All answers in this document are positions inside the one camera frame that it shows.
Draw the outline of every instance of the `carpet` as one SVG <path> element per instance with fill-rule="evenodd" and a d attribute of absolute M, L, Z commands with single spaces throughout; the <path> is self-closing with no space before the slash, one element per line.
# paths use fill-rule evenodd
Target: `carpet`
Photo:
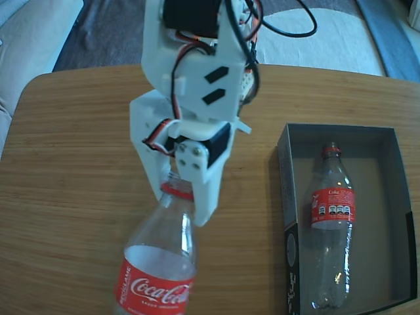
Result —
<path fill-rule="evenodd" d="M 355 0 L 304 0 L 360 16 Z M 55 71 L 138 64 L 142 54 L 145 0 L 84 0 L 79 18 L 57 60 Z M 296 0 L 262 0 L 265 14 L 297 9 Z"/>
<path fill-rule="evenodd" d="M 282 64 L 384 75 L 381 58 L 366 23 L 336 10 L 313 9 L 318 31 L 312 37 L 294 39 L 261 29 L 257 59 L 264 64 Z M 278 12 L 266 21 L 287 32 L 307 32 L 312 23 L 303 10 Z"/>
<path fill-rule="evenodd" d="M 420 63 L 387 0 L 357 0 L 375 39 L 387 76 L 420 82 Z"/>

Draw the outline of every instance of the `wire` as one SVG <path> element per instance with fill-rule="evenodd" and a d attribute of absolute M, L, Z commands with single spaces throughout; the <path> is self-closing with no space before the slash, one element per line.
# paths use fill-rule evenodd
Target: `wire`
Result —
<path fill-rule="evenodd" d="M 259 71 L 258 71 L 258 66 L 255 63 L 254 58 L 253 58 L 251 52 L 248 49 L 248 44 L 245 41 L 245 39 L 243 38 L 240 27 L 239 27 L 238 23 L 236 22 L 236 17 L 235 17 L 235 12 L 234 12 L 233 5 L 232 5 L 232 0 L 226 0 L 224 3 L 226 5 L 226 12 L 228 14 L 228 19 L 229 19 L 230 26 L 232 27 L 232 29 L 234 31 L 235 37 L 238 40 L 238 43 L 239 43 L 239 45 L 240 45 L 240 47 L 243 51 L 243 54 L 245 55 L 246 59 L 248 60 L 249 69 L 252 70 L 252 73 L 254 75 L 254 87 L 253 87 L 252 93 L 250 93 L 243 100 L 244 104 L 248 104 L 256 97 L 256 95 L 258 93 L 258 90 L 259 90 L 259 87 L 260 87 L 260 75 L 259 75 Z"/>
<path fill-rule="evenodd" d="M 178 105 L 177 96 L 175 95 L 175 72 L 179 66 L 180 61 L 192 50 L 194 49 L 203 49 L 207 54 L 212 54 L 214 52 L 213 48 L 211 48 L 208 44 L 199 41 L 199 43 L 192 42 L 188 45 L 184 45 L 181 47 L 177 60 L 175 61 L 175 65 L 172 69 L 171 74 L 171 102 L 172 102 L 172 110 L 175 119 L 182 119 L 181 117 L 181 110 Z"/>
<path fill-rule="evenodd" d="M 164 119 L 159 123 L 159 125 L 150 133 L 150 135 L 143 140 L 143 143 L 147 145 L 151 150 L 159 151 L 162 154 L 165 154 L 166 156 L 173 156 L 175 149 L 168 151 L 165 146 L 163 146 L 160 143 L 155 142 L 155 140 L 158 138 L 160 134 L 162 134 L 164 131 L 168 130 L 170 126 L 172 126 L 174 123 L 179 123 L 182 119 L 182 112 L 178 104 L 177 97 L 175 95 L 175 72 L 180 64 L 180 61 L 192 50 L 194 49 L 202 49 L 207 54 L 213 53 L 213 49 L 206 43 L 203 43 L 201 41 L 196 41 L 195 39 L 191 39 L 192 42 L 183 45 L 180 48 L 180 51 L 178 53 L 177 59 L 175 61 L 175 65 L 172 70 L 171 74 L 171 104 L 172 104 L 172 111 L 174 115 L 174 119 Z"/>
<path fill-rule="evenodd" d="M 263 11 L 263 5 L 261 4 L 260 0 L 255 0 L 257 7 L 258 7 L 258 16 L 264 16 L 264 11 Z M 256 18 L 258 20 L 257 25 L 253 28 L 253 30 L 251 31 L 251 33 L 245 38 L 246 41 L 250 41 L 255 34 L 259 31 L 261 25 L 263 24 L 263 19 L 260 18 Z"/>
<path fill-rule="evenodd" d="M 305 5 L 303 3 L 302 0 L 296 0 L 297 2 L 300 3 L 300 5 L 302 6 L 302 8 L 306 11 L 306 13 L 309 15 L 312 24 L 314 25 L 313 29 L 311 31 L 308 31 L 306 33 L 289 33 L 287 31 L 282 31 L 279 30 L 278 28 L 276 28 L 275 26 L 271 25 L 270 23 L 266 22 L 264 17 L 262 18 L 262 25 L 265 26 L 266 28 L 268 28 L 270 31 L 277 33 L 279 35 L 282 36 L 286 36 L 286 37 L 292 37 L 292 38 L 304 38 L 304 37 L 309 37 L 312 36 L 316 33 L 316 31 L 318 30 L 318 23 L 316 22 L 315 16 L 313 15 L 313 13 L 310 11 L 310 9 L 307 7 L 307 5 Z M 256 18 L 258 18 L 258 12 L 254 9 L 253 6 L 253 1 L 252 0 L 245 0 L 245 2 L 247 3 L 247 6 L 249 8 L 249 10 L 251 11 L 252 15 Z"/>

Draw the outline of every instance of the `black box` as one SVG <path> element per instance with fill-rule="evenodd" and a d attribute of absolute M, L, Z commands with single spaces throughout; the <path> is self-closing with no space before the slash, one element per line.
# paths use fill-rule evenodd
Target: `black box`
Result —
<path fill-rule="evenodd" d="M 350 293 L 328 314 L 371 314 L 417 298 L 413 215 L 392 128 L 287 124 L 278 142 L 285 231 L 287 314 L 318 314 L 308 298 L 313 261 L 303 210 L 323 144 L 335 141 L 356 192 Z"/>

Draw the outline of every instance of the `plastic bottle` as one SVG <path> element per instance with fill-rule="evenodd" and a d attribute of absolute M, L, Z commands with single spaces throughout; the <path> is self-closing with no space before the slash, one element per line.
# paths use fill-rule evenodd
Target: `plastic bottle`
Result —
<path fill-rule="evenodd" d="M 130 237 L 115 288 L 114 315 L 182 315 L 196 274 L 192 194 L 163 186 L 158 208 Z"/>
<path fill-rule="evenodd" d="M 314 283 L 310 302 L 315 309 L 343 305 L 350 290 L 350 241 L 355 220 L 355 195 L 341 150 L 330 142 L 322 150 L 322 169 L 312 193 L 311 236 Z"/>

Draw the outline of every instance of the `screw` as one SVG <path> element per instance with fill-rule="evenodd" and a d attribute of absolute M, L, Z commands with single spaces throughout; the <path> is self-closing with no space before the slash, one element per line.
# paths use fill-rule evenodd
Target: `screw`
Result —
<path fill-rule="evenodd" d="M 200 150 L 200 148 L 194 148 L 194 150 L 192 151 L 192 153 L 195 156 L 201 156 L 201 150 Z"/>

